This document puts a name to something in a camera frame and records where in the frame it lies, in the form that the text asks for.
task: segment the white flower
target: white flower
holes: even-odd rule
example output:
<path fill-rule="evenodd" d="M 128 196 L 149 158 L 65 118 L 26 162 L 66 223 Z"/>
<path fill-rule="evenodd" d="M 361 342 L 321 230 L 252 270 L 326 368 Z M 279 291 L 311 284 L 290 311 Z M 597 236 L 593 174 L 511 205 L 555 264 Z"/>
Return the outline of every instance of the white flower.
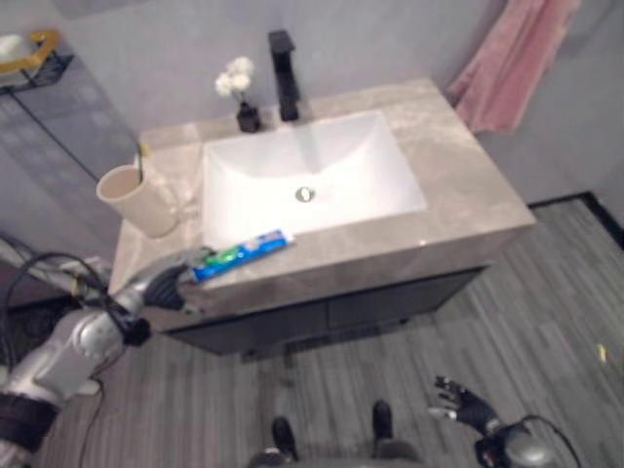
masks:
<path fill-rule="evenodd" d="M 230 75 L 254 75 L 254 63 L 247 57 L 238 57 L 227 64 Z"/>
<path fill-rule="evenodd" d="M 214 81 L 214 88 L 222 98 L 232 96 L 232 78 L 227 73 L 221 73 Z"/>
<path fill-rule="evenodd" d="M 239 93 L 245 92 L 252 83 L 252 79 L 249 75 L 243 73 L 237 73 L 231 76 L 232 89 Z"/>

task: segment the sink drain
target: sink drain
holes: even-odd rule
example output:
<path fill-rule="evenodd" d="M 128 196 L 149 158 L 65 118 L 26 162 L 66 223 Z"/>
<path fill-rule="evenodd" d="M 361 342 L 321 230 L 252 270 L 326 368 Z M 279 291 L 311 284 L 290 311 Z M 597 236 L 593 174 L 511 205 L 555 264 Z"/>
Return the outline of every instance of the sink drain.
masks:
<path fill-rule="evenodd" d="M 294 198 L 296 198 L 301 203 L 310 203 L 316 192 L 312 187 L 299 187 L 296 192 L 294 192 Z"/>

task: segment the vanity cabinet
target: vanity cabinet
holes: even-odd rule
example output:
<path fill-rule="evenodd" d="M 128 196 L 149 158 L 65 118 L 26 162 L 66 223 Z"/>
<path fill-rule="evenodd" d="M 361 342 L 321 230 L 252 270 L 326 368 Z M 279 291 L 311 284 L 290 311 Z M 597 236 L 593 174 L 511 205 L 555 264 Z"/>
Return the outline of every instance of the vanity cabinet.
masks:
<path fill-rule="evenodd" d="M 215 354 L 254 351 L 332 332 L 403 322 L 433 312 L 484 268 L 216 319 L 170 335 Z"/>

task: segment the black faucet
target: black faucet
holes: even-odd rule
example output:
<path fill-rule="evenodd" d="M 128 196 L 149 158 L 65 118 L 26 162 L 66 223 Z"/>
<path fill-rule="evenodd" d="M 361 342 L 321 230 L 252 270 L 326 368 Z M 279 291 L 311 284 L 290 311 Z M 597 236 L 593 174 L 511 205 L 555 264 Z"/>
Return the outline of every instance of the black faucet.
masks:
<path fill-rule="evenodd" d="M 284 122 L 299 118 L 296 102 L 299 100 L 299 88 L 296 85 L 291 65 L 291 52 L 294 50 L 293 40 L 285 29 L 269 32 L 271 57 L 275 69 L 277 96 L 280 100 L 280 116 Z"/>

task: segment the beige cup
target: beige cup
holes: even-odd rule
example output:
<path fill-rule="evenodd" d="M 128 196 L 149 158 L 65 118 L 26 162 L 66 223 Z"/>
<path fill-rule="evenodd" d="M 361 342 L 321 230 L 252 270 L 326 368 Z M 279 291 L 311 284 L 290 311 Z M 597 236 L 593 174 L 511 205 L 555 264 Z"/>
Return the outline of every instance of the beige cup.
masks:
<path fill-rule="evenodd" d="M 147 237 L 164 236 L 176 227 L 174 193 L 149 175 L 139 183 L 135 166 L 119 166 L 106 173 L 97 184 L 96 194 Z"/>

